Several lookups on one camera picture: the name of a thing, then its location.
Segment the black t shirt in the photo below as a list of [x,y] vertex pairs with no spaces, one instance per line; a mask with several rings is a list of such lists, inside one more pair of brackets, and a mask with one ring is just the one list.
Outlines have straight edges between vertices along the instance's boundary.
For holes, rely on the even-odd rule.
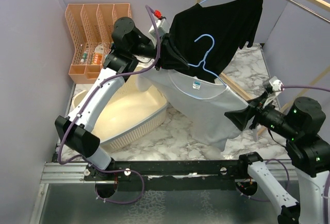
[[213,82],[236,51],[254,43],[263,0],[235,0],[178,13],[171,24],[174,45],[193,66],[180,73]]

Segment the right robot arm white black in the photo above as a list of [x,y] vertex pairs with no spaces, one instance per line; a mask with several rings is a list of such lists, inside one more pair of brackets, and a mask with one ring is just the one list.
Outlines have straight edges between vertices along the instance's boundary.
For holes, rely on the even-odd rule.
[[265,95],[250,100],[243,110],[224,114],[239,130],[263,125],[286,140],[285,149],[297,174],[296,200],[268,171],[256,152],[240,155],[237,173],[252,177],[272,203],[278,223],[329,223],[329,143],[318,132],[326,115],[310,97],[298,97],[287,114],[266,104]]

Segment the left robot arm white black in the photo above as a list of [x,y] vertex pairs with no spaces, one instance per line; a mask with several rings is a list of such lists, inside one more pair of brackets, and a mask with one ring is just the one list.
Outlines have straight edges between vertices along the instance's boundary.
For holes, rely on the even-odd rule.
[[79,106],[67,117],[59,115],[55,127],[61,140],[90,165],[96,167],[96,174],[103,180],[113,176],[111,156],[101,147],[101,140],[92,133],[95,124],[113,95],[128,81],[130,76],[160,69],[161,53],[170,55],[171,63],[187,66],[181,55],[174,50],[169,34],[170,25],[166,18],[152,16],[152,42],[127,16],[115,21],[111,34],[113,43],[100,74]]

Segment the white t shirt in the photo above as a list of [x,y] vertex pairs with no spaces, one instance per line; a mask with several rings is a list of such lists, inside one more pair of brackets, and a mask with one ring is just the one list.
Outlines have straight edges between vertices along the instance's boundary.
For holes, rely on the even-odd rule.
[[177,111],[192,121],[193,139],[224,151],[227,140],[241,134],[224,114],[243,110],[248,102],[230,87],[175,70],[154,68],[139,74],[137,79],[139,91],[145,92],[150,87],[155,87]]

